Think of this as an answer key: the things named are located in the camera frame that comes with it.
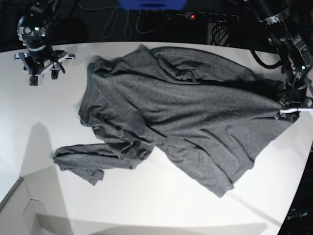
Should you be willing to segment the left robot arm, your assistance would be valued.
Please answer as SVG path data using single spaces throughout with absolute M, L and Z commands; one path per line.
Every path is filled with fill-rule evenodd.
M 276 115 L 276 119 L 284 116 L 296 121 L 300 112 L 313 110 L 313 99 L 307 96 L 307 90 L 311 90 L 312 82 L 308 78 L 313 69 L 313 58 L 305 41 L 299 34 L 292 35 L 285 19 L 290 16 L 290 7 L 285 0 L 246 0 L 248 6 L 258 21 L 268 26 L 267 41 L 274 47 L 280 57 L 280 61 L 274 65 L 265 64 L 251 50 L 254 59 L 266 69 L 281 67 L 281 73 L 287 76 L 285 91 L 280 99 L 282 108 Z

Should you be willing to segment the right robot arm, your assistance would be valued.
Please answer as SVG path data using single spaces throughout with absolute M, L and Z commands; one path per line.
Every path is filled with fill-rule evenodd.
M 17 36 L 27 53 L 19 52 L 14 59 L 22 61 L 30 86 L 38 86 L 48 71 L 51 79 L 56 80 L 59 72 L 65 73 L 62 63 L 75 58 L 74 54 L 54 50 L 51 45 L 60 5 L 60 0 L 36 0 L 18 21 Z

